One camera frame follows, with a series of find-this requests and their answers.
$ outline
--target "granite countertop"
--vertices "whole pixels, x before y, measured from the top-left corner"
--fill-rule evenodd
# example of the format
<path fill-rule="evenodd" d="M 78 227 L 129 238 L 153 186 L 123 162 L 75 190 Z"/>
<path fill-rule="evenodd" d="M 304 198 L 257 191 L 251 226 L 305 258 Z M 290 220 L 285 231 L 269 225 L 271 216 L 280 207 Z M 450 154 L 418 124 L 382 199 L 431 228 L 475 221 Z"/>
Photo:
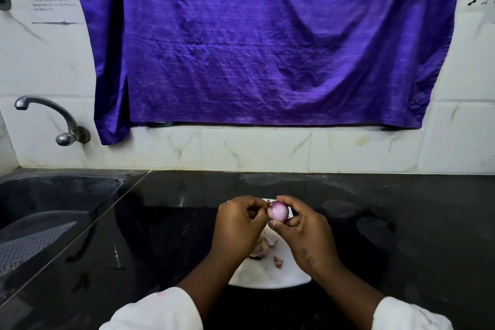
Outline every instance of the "granite countertop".
<path fill-rule="evenodd" d="M 1 329 L 98 328 L 179 282 L 209 250 L 216 207 L 244 194 L 301 198 L 327 216 L 343 262 L 369 283 L 456 330 L 495 326 L 495 177 L 154 171 L 135 182 L 44 269 L 28 261 L 11 273 L 20 290 L 0 308 Z M 228 287 L 205 328 L 232 318 L 236 328 L 353 328 L 313 282 Z"/>

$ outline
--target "purple cloth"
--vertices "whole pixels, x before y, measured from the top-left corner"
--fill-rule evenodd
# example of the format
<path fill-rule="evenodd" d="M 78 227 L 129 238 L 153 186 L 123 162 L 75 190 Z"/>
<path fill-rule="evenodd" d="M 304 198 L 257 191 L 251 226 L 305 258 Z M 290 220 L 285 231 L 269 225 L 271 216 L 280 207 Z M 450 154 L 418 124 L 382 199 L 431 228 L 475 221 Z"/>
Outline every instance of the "purple cloth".
<path fill-rule="evenodd" d="M 157 121 L 419 128 L 456 0 L 81 3 L 113 144 Z"/>

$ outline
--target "red onion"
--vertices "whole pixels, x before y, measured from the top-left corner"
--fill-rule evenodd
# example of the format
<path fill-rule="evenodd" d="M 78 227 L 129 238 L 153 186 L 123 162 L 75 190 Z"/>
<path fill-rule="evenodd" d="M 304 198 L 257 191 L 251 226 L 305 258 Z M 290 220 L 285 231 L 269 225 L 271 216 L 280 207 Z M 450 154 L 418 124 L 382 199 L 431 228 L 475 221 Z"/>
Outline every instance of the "red onion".
<path fill-rule="evenodd" d="M 273 201 L 268 208 L 268 217 L 275 221 L 285 222 L 288 218 L 288 207 L 280 201 Z"/>

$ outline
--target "white sleeve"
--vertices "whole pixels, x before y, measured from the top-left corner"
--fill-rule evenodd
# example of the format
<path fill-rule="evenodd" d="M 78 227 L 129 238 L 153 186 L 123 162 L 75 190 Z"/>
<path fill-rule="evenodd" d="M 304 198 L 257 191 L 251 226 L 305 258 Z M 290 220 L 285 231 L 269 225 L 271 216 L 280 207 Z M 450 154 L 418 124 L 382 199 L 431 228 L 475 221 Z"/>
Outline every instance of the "white sleeve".
<path fill-rule="evenodd" d="M 137 329 L 203 330 L 203 323 L 187 292 L 172 287 L 124 305 L 100 327 L 100 330 Z"/>
<path fill-rule="evenodd" d="M 371 330 L 453 330 L 449 319 L 417 305 L 386 297 L 373 315 Z"/>

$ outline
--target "chrome faucet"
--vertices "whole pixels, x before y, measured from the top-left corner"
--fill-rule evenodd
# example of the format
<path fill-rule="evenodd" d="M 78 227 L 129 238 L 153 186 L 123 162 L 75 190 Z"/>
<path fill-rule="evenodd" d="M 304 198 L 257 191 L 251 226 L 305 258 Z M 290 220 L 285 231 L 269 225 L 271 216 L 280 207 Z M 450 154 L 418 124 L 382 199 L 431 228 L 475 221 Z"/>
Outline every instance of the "chrome faucet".
<path fill-rule="evenodd" d="M 54 109 L 63 116 L 63 118 L 67 122 L 67 128 L 69 128 L 69 132 L 60 133 L 55 138 L 55 141 L 60 146 L 69 146 L 72 145 L 75 141 L 79 141 L 80 143 L 85 144 L 91 139 L 90 132 L 86 128 L 78 126 L 76 120 L 70 114 L 70 112 L 68 112 L 59 104 L 50 101 L 49 99 L 38 97 L 36 95 L 23 95 L 22 97 L 17 98 L 16 102 L 14 103 L 14 107 L 18 110 L 27 110 L 30 103 L 39 103 L 40 105 L 48 106 L 49 108 Z"/>

